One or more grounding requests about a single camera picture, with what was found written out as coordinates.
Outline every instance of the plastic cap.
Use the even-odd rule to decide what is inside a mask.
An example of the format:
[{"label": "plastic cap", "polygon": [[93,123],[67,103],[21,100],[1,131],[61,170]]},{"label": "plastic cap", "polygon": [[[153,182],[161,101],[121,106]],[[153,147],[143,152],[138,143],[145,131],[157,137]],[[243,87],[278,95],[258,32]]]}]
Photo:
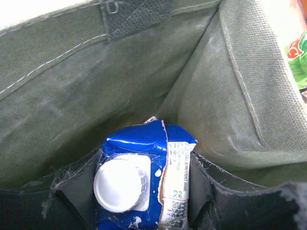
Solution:
[{"label": "plastic cap", "polygon": [[129,160],[110,160],[97,171],[94,194],[98,203],[110,212],[125,212],[142,199],[146,191],[144,172]]}]

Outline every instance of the stitching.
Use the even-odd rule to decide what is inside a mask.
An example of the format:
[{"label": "stitching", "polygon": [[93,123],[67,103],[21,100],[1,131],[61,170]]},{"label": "stitching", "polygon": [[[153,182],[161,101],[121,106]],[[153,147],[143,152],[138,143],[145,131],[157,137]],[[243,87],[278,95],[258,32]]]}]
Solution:
[{"label": "stitching", "polygon": [[7,90],[8,90],[9,88],[11,88],[12,86],[14,86],[14,85],[16,85],[16,84],[19,84],[23,79],[29,77],[31,74],[33,74],[35,71],[39,70],[40,68],[44,67],[45,65],[47,65],[47,64],[49,64],[49,63],[51,63],[51,62],[53,62],[53,61],[55,61],[55,60],[57,60],[57,59],[63,57],[65,54],[70,53],[71,51],[75,50],[75,49],[78,48],[79,46],[84,45],[84,44],[86,44],[86,43],[88,43],[88,42],[90,42],[90,41],[92,41],[92,40],[95,40],[95,39],[100,38],[100,37],[103,37],[103,36],[106,36],[106,34],[102,34],[102,35],[99,35],[99,36],[95,36],[95,37],[93,37],[93,38],[91,38],[91,39],[88,39],[88,40],[86,40],[86,41],[84,41],[84,42],[82,42],[82,43],[80,43],[80,44],[74,46],[73,48],[71,48],[71,49],[65,51],[63,54],[61,54],[61,55],[55,57],[54,59],[51,59],[51,60],[45,62],[44,64],[41,64],[39,67],[33,69],[33,70],[30,71],[28,74],[24,75],[23,77],[21,77],[19,80],[17,80],[16,82],[14,82],[13,84],[11,84],[10,86],[7,86],[4,90],[2,90],[2,91],[0,92],[0,94],[4,93],[5,91],[7,91]]},{"label": "stitching", "polygon": [[247,103],[247,106],[248,106],[249,112],[251,113],[251,116],[252,116],[252,118],[254,120],[257,133],[258,133],[259,138],[262,141],[262,143],[265,144],[269,149],[271,149],[271,147],[268,145],[268,143],[265,141],[265,139],[263,137],[263,133],[262,133],[261,126],[260,126],[260,121],[259,121],[257,113],[256,113],[256,109],[255,109],[255,107],[253,105],[252,99],[251,99],[251,97],[249,95],[249,92],[248,92],[247,86],[246,86],[246,84],[244,82],[244,79],[243,79],[243,77],[242,77],[242,75],[241,75],[241,73],[239,71],[239,67],[237,65],[236,59],[235,59],[234,54],[233,54],[232,46],[228,42],[230,40],[229,34],[227,32],[228,29],[227,29],[227,26],[224,24],[224,19],[223,19],[223,17],[221,15],[220,15],[220,20],[221,20],[221,26],[224,28],[223,29],[223,34],[224,34],[225,37],[227,37],[227,39],[225,39],[225,42],[226,42],[228,53],[231,56],[233,68],[234,68],[234,71],[236,73],[236,78],[239,81],[239,85],[242,88],[243,94],[247,98],[247,101],[249,101],[249,103]]},{"label": "stitching", "polygon": [[30,22],[30,23],[28,23],[28,24],[24,24],[24,25],[22,25],[22,26],[19,26],[19,27],[17,27],[17,28],[12,29],[12,30],[8,30],[8,31],[6,31],[6,32],[4,32],[4,33],[2,33],[2,34],[0,34],[0,37],[2,37],[3,35],[6,35],[7,33],[10,33],[10,32],[13,32],[13,31],[20,30],[20,29],[22,29],[22,28],[24,28],[24,27],[33,25],[33,24],[35,24],[35,23],[42,22],[42,21],[44,21],[44,20],[46,20],[46,19],[49,19],[49,18],[56,18],[56,17],[59,17],[59,16],[61,16],[61,15],[67,14],[67,13],[72,13],[72,12],[74,12],[74,11],[81,10],[81,9],[84,9],[84,8],[87,8],[87,7],[91,7],[91,6],[96,6],[96,5],[99,5],[99,4],[100,4],[99,2],[96,2],[96,3],[93,3],[93,4],[89,4],[89,5],[85,5],[85,6],[82,6],[82,7],[75,8],[75,9],[70,10],[70,11],[58,13],[58,14],[55,14],[55,15],[48,15],[48,16],[45,17],[45,18],[41,18],[41,19],[39,19],[39,20],[37,20],[37,21]]},{"label": "stitching", "polygon": [[194,5],[194,6],[182,7],[182,8],[175,9],[175,10],[171,11],[171,13],[176,13],[178,11],[189,10],[189,9],[193,9],[193,8],[197,8],[197,7],[201,7],[201,6],[205,6],[205,5],[210,5],[210,4],[213,4],[213,3],[219,3],[219,2],[220,2],[220,0],[217,0],[217,1],[210,1],[210,2],[206,2],[206,3],[203,3],[203,4],[199,4],[199,5]]},{"label": "stitching", "polygon": [[108,27],[108,24],[107,24],[106,13],[104,11],[104,6],[103,6],[104,0],[99,0],[99,3],[100,3],[99,8],[100,8],[100,11],[102,13],[103,25],[105,26],[106,34],[108,35],[109,34],[109,27]]}]

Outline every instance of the white label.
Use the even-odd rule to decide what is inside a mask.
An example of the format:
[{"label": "white label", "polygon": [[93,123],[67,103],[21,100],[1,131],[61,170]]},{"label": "white label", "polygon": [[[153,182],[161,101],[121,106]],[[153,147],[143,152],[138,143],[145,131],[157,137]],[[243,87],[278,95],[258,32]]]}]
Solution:
[{"label": "white label", "polygon": [[188,229],[190,153],[196,144],[168,142],[159,229]]},{"label": "white label", "polygon": [[156,120],[158,120],[158,119],[155,116],[152,116],[147,121],[145,121],[144,124],[151,123],[152,121],[156,121]]}]

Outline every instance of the blue carton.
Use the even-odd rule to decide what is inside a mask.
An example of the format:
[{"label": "blue carton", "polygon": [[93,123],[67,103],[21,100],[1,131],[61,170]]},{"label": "blue carton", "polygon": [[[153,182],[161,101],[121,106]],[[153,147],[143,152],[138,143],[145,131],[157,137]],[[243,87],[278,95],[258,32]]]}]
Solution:
[{"label": "blue carton", "polygon": [[188,229],[189,158],[196,144],[163,120],[106,137],[94,179],[98,229]]}]

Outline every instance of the fabric seam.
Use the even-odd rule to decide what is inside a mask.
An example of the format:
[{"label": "fabric seam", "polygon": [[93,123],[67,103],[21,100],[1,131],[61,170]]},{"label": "fabric seam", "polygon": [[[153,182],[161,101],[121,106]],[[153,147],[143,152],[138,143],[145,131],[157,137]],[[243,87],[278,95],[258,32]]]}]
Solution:
[{"label": "fabric seam", "polygon": [[[226,27],[226,25],[223,23],[224,20],[223,20],[223,17],[221,16],[221,14],[220,14],[220,21],[221,21],[221,26],[222,26],[222,28],[223,28],[223,30],[222,30],[223,35],[224,35],[224,37],[227,37],[227,39],[229,39],[229,35],[228,35],[228,33],[227,33],[227,27]],[[254,121],[254,125],[255,125],[255,128],[256,128],[257,134],[258,134],[258,136],[259,136],[261,142],[262,142],[268,149],[271,150],[271,147],[266,143],[265,139],[263,138],[262,130],[261,130],[261,127],[260,127],[260,121],[259,121],[259,119],[258,119],[258,117],[257,117],[257,113],[256,113],[255,107],[254,107],[254,105],[253,105],[253,102],[252,102],[252,100],[251,100],[251,97],[250,97],[250,95],[249,95],[249,93],[248,93],[246,84],[245,84],[245,82],[244,82],[244,80],[243,80],[243,77],[242,77],[240,71],[239,71],[238,65],[237,65],[237,63],[236,63],[236,59],[235,59],[235,57],[234,57],[234,55],[233,55],[232,46],[231,46],[231,44],[229,44],[229,42],[227,42],[226,39],[224,39],[224,40],[225,40],[225,43],[226,43],[227,51],[228,51],[228,53],[229,53],[229,55],[230,55],[230,57],[231,57],[230,59],[232,60],[232,66],[233,66],[233,68],[234,68],[234,72],[235,72],[236,78],[237,78],[237,80],[238,80],[238,82],[239,82],[239,85],[240,85],[240,88],[241,88],[241,90],[242,90],[242,92],[243,92],[243,94],[244,94],[244,96],[245,96],[245,103],[246,103],[246,105],[248,106],[248,110],[249,110],[249,112],[250,112],[250,114],[251,114],[251,116],[252,116],[252,118],[253,118],[253,121]]]},{"label": "fabric seam", "polygon": [[[211,1],[211,2],[207,2],[207,3],[204,3],[204,4],[199,4],[199,5],[194,5],[194,6],[187,6],[187,7],[182,7],[182,8],[178,8],[176,10],[173,10],[171,11],[171,14],[180,14],[180,13],[185,13],[185,11],[182,11],[182,10],[189,10],[189,9],[193,9],[193,8],[199,8],[201,6],[205,6],[205,5],[209,5],[209,4],[213,4],[213,3],[219,3],[220,1]],[[85,8],[88,8],[88,7],[92,7],[92,6],[97,6],[97,5],[102,5],[100,2],[96,2],[96,3],[92,3],[92,4],[88,4],[88,5],[85,5],[85,6],[81,6],[81,7],[77,7],[73,10],[69,10],[69,11],[66,11],[66,12],[62,12],[62,13],[58,13],[58,14],[54,14],[54,15],[48,15],[47,17],[44,17],[44,18],[41,18],[37,21],[33,21],[33,22],[30,22],[30,23],[26,23],[22,26],[18,26],[14,29],[11,29],[11,30],[7,30],[5,31],[4,33],[0,34],[0,37],[10,33],[10,32],[14,32],[14,31],[17,31],[17,30],[20,30],[24,27],[27,27],[27,26],[31,26],[33,24],[36,24],[36,23],[39,23],[39,22],[42,22],[42,21],[45,21],[49,18],[56,18],[56,17],[59,17],[61,15],[65,15],[65,14],[68,14],[68,13],[72,13],[72,12],[75,12],[77,10],[81,10],[81,9],[85,9]]]},{"label": "fabric seam", "polygon": [[102,15],[103,25],[105,26],[106,34],[109,37],[109,27],[108,27],[107,21],[106,21],[106,13],[104,11],[105,7],[103,6],[104,0],[99,0],[99,3],[100,3],[99,8],[100,8],[101,15]]},{"label": "fabric seam", "polygon": [[195,10],[193,12],[198,11],[198,10],[204,10],[205,8],[203,8],[203,6],[211,5],[211,4],[214,4],[214,3],[216,3],[216,5],[218,5],[220,2],[221,2],[220,0],[217,0],[217,1],[210,1],[210,2],[206,2],[206,3],[203,3],[203,4],[199,4],[199,5],[194,5],[194,6],[182,7],[182,8],[178,8],[178,9],[171,11],[171,14],[176,15],[176,14],[189,12],[189,9],[193,9],[193,8],[195,8]]},{"label": "fabric seam", "polygon": [[24,24],[22,26],[15,27],[14,29],[5,31],[4,33],[0,34],[0,37],[4,36],[4,35],[6,35],[6,34],[8,34],[10,32],[14,32],[14,31],[20,30],[20,29],[22,29],[24,27],[27,27],[27,26],[30,26],[30,25],[33,25],[33,24],[45,21],[45,20],[47,20],[49,18],[56,18],[56,17],[59,17],[61,15],[65,15],[65,14],[68,14],[68,13],[72,13],[72,12],[75,12],[75,11],[78,11],[78,10],[81,10],[81,9],[85,9],[85,8],[92,7],[92,6],[97,6],[97,5],[99,5],[99,2],[92,3],[92,4],[89,4],[89,5],[85,5],[85,6],[81,6],[81,7],[77,7],[75,9],[73,9],[73,10],[69,10],[69,11],[66,11],[66,12],[62,12],[62,13],[58,13],[58,14],[54,14],[54,15],[48,15],[45,18],[38,19],[37,21],[33,21],[33,22],[30,22],[30,23]]},{"label": "fabric seam", "polygon": [[106,36],[106,34],[101,34],[101,35],[95,36],[95,37],[93,37],[93,38],[90,38],[90,39],[88,39],[88,40],[86,40],[86,41],[84,41],[84,42],[82,42],[82,43],[79,43],[79,44],[77,44],[76,46],[74,46],[73,48],[71,48],[71,49],[65,51],[65,52],[62,53],[61,55],[59,55],[59,56],[57,56],[57,57],[55,57],[55,58],[53,58],[53,59],[51,59],[51,60],[49,60],[49,61],[47,61],[47,62],[41,64],[39,67],[37,67],[37,68],[31,70],[28,74],[22,76],[19,80],[15,81],[13,84],[11,84],[10,86],[8,86],[8,87],[6,87],[5,89],[3,89],[3,90],[0,92],[0,95],[1,95],[2,93],[6,92],[6,91],[7,91],[9,88],[11,88],[12,86],[14,86],[14,85],[16,85],[16,84],[19,84],[22,80],[26,79],[27,77],[29,77],[30,75],[32,75],[35,71],[39,70],[40,68],[44,67],[45,65],[50,64],[50,63],[54,62],[55,60],[58,60],[59,58],[63,57],[64,55],[70,53],[71,51],[75,50],[76,48],[78,48],[78,47],[80,47],[80,46],[82,46],[82,45],[84,45],[84,44],[86,44],[86,43],[88,43],[88,42],[90,42],[90,41],[92,41],[92,40],[95,40],[95,39],[97,39],[97,38],[103,37],[103,36]]}]

